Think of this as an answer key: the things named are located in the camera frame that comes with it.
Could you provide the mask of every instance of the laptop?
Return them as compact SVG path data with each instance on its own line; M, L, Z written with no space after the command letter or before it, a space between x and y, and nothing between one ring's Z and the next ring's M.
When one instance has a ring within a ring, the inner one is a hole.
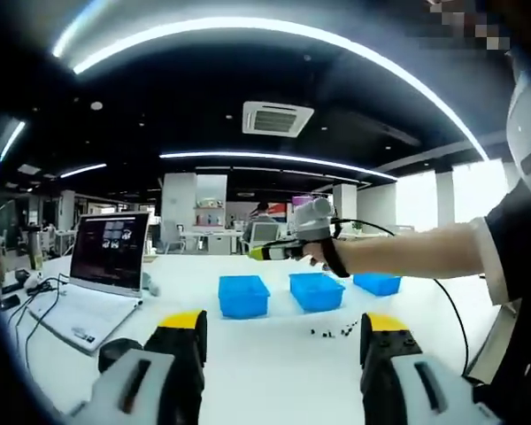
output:
M67 285L38 295L28 309L73 347L92 354L142 303L148 212L83 215Z

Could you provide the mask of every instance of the laptop screen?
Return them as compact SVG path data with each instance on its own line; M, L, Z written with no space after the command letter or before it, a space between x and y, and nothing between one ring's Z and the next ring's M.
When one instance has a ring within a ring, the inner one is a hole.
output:
M71 259L71 277L140 290L146 212L81 217Z

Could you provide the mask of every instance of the person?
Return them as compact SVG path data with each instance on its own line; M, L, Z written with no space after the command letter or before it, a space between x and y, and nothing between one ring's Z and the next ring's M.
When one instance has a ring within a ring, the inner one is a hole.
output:
M245 242L250 241L253 224L255 222L266 222L266 223L277 222L267 214L268 209L269 209L269 204L267 202L261 201L258 203L258 206L256 206L256 209L251 212L250 221L248 222L248 225L246 226L246 229L244 230L244 234L242 235L242 239Z
M494 304L521 299L502 363L476 394L506 423L531 423L531 75L515 71L507 139L521 179L497 207L486 217L423 233L335 240L335 250L349 274L445 279L484 273ZM307 244L304 254L313 265L327 263L319 243Z

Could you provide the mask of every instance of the white sleeve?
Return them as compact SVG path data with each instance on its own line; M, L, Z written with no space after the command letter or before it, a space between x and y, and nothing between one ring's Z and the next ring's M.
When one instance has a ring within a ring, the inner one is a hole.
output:
M474 239L478 245L481 263L486 275L489 297L495 305L501 305L510 301L505 282L502 262L497 254L494 239L489 232L488 224L483 217L470 221L474 232Z

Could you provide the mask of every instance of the ceiling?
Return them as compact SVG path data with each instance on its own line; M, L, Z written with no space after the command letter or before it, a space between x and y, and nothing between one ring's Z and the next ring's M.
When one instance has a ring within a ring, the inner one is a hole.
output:
M55 41L86 5L80 25L73 25L74 37L56 58L51 54ZM27 123L0 165L0 187L13 182L16 190L34 188L35 193L75 189L146 202L165 173L198 166L316 174L213 171L230 174L230 199L252 192L250 200L274 201L342 182L336 177L372 185L387 180L300 162L159 155L267 152L385 169L394 176L480 159L469 142L461 143L466 137L460 129L416 89L365 58L301 35L208 29L136 45L84 73L72 71L125 35L208 16L284 19L363 43L431 88L479 141L487 141L490 157L506 158L504 137L491 137L504 129L513 85L503 52L485 50L479 40L452 37L426 7L424 1L399 0L270 1L251 7L158 0L0 2L0 143L15 128L8 124L11 118ZM247 135L242 106L249 100L307 106L314 114L297 138ZM92 109L94 102L102 109ZM434 156L426 158L430 151ZM399 159L401 166L386 166ZM99 163L107 167L51 178ZM40 171L23 174L23 164Z

